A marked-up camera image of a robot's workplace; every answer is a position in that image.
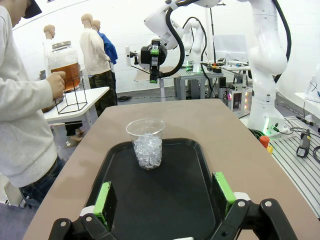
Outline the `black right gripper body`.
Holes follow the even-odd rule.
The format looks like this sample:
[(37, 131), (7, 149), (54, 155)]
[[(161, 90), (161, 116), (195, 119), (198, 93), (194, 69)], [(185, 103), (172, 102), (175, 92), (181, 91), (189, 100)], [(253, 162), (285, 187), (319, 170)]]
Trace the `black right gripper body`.
[[(152, 64), (151, 51), (153, 49), (153, 45), (149, 44), (148, 46), (143, 46), (140, 51), (137, 53), (137, 63), (143, 70), (149, 70)], [(164, 44), (160, 44), (159, 46), (159, 57), (158, 57), (158, 65), (161, 66), (168, 55), (167, 48)]]

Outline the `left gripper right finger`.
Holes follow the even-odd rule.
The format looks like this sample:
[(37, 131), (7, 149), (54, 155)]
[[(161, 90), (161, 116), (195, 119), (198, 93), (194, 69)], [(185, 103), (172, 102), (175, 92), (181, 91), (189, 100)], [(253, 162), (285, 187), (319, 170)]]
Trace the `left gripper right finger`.
[(267, 198), (257, 204), (250, 199), (237, 199), (222, 172), (212, 174), (211, 193), (220, 217), (212, 240), (236, 240), (243, 230), (251, 230), (260, 240), (297, 239), (277, 200)]

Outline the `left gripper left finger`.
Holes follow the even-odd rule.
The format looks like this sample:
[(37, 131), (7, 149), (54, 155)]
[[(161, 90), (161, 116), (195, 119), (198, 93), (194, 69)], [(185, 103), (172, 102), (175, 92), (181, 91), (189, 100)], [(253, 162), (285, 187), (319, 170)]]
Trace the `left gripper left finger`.
[(115, 240), (112, 233), (117, 196), (110, 181), (102, 184), (92, 213), (71, 221), (59, 218), (53, 225), (50, 240)]

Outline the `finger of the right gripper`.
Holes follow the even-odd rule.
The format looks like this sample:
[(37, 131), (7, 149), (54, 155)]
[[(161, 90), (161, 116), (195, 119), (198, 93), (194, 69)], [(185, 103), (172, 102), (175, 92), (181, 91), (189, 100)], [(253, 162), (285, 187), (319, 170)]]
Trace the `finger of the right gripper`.
[(151, 41), (150, 54), (151, 55), (159, 55), (160, 54), (160, 45), (161, 45), (161, 42), (159, 39), (153, 39)]
[(152, 56), (150, 61), (150, 68), (149, 68), (149, 82), (151, 84), (157, 84), (158, 83), (158, 77), (159, 77), (159, 56)]

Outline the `person's right hand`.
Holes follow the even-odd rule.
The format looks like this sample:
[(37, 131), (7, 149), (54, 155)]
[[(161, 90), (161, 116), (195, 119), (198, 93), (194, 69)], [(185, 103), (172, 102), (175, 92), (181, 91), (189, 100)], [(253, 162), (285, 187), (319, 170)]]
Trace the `person's right hand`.
[(60, 98), (64, 94), (65, 77), (66, 73), (64, 71), (56, 71), (46, 78), (52, 90), (53, 100)]

